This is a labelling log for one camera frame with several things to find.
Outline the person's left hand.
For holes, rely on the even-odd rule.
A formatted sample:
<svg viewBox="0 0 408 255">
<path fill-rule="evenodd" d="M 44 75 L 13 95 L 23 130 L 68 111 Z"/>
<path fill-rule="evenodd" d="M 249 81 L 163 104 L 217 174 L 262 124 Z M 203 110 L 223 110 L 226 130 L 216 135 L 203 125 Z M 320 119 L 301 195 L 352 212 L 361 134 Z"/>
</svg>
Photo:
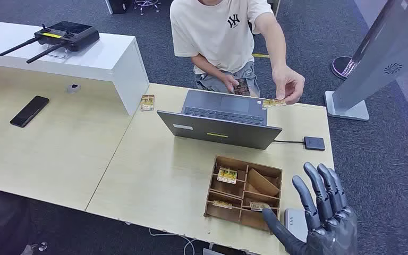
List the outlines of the person's left hand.
<svg viewBox="0 0 408 255">
<path fill-rule="evenodd" d="M 276 85 L 276 98 L 292 105 L 299 101 L 303 94 L 305 78 L 293 69 L 275 66 L 272 70 L 273 81 Z"/>
</svg>

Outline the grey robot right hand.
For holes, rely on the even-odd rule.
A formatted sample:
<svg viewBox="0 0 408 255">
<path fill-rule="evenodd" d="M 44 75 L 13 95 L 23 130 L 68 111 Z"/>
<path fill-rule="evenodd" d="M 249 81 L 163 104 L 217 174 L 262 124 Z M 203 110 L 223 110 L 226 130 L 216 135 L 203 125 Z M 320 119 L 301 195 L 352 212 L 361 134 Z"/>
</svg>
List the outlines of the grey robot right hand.
<svg viewBox="0 0 408 255">
<path fill-rule="evenodd" d="M 306 162 L 303 169 L 316 196 L 311 196 L 299 176 L 293 176 L 292 183 L 304 209 L 307 240 L 299 240 L 270 208 L 264 208 L 262 215 L 268 228 L 288 254 L 357 254 L 358 219 L 347 204 L 346 192 L 338 175 L 324 164 L 313 166 Z"/>
</svg>

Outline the person's right hand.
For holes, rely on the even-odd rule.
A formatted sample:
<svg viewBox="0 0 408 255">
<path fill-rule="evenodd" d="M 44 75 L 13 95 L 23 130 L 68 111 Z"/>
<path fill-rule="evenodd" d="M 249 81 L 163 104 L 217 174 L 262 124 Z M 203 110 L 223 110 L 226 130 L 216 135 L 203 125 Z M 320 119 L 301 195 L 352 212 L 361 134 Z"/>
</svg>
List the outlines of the person's right hand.
<svg viewBox="0 0 408 255">
<path fill-rule="evenodd" d="M 218 78 L 226 86 L 229 93 L 234 94 L 234 88 L 239 85 L 239 82 L 230 74 L 221 73 Z"/>
</svg>

